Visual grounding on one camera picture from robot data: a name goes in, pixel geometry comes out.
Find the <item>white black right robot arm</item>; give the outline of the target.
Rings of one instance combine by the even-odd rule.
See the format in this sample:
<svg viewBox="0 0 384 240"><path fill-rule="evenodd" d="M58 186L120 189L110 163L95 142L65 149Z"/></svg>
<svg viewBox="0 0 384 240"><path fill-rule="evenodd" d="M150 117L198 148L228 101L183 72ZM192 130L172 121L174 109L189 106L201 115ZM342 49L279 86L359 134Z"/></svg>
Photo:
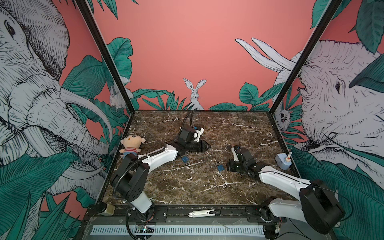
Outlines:
<svg viewBox="0 0 384 240"><path fill-rule="evenodd" d="M264 222L271 223L278 218L294 219L326 235L345 216L346 211L323 181L300 179L264 162L256 162L250 151L239 145L227 148L233 154L233 159L227 163L228 171L247 175L294 198L291 201L270 197L264 201L258 210L258 216Z"/></svg>

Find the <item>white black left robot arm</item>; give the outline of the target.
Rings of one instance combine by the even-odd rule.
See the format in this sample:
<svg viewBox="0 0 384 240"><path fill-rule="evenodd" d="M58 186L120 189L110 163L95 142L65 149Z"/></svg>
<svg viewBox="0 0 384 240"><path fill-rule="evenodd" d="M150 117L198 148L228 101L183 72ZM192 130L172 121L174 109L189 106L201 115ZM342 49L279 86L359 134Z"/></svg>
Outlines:
<svg viewBox="0 0 384 240"><path fill-rule="evenodd" d="M158 167L183 157L186 153L204 153L211 148L201 139L204 128L184 126L164 146L148 154L127 154L111 179L113 197L126 201L142 215L154 212L154 204L144 192L149 173Z"/></svg>

